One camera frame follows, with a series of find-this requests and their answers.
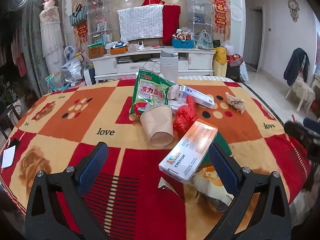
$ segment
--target black phone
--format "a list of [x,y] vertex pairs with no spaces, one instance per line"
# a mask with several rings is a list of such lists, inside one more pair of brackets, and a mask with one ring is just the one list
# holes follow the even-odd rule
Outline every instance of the black phone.
[[8,146],[8,148],[10,148],[10,147],[12,147],[12,146],[16,146],[16,149],[19,147],[19,144],[20,144],[20,141],[17,139],[17,138],[14,138],[12,141],[11,141],[11,143],[10,143],[10,145]]

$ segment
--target clock face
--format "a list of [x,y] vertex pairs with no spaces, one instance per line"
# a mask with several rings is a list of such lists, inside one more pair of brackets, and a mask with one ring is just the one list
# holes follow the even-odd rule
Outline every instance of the clock face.
[[289,1],[289,7],[292,9],[292,10],[295,10],[297,9],[297,4],[295,1]]

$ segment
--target jacket on chair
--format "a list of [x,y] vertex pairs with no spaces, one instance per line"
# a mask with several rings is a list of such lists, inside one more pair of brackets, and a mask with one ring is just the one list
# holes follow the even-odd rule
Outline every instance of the jacket on chair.
[[283,78],[287,81],[289,87],[292,86],[296,80],[300,70],[303,71],[303,80],[305,82],[307,81],[309,64],[308,55],[303,49],[297,48],[293,51],[283,75]]

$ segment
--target crumpled brown paper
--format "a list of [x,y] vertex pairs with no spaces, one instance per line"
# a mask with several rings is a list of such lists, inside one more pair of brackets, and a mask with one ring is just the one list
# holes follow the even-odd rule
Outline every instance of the crumpled brown paper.
[[226,97],[228,105],[233,106],[235,109],[237,109],[238,112],[241,112],[241,114],[243,114],[243,112],[245,111],[244,100],[241,98],[234,97],[230,95],[228,92],[226,92]]

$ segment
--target blue plastic bin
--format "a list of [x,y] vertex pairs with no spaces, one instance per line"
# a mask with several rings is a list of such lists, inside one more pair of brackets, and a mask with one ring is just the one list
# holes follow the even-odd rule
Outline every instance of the blue plastic bin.
[[193,40],[182,41],[172,39],[172,46],[176,49],[192,49]]

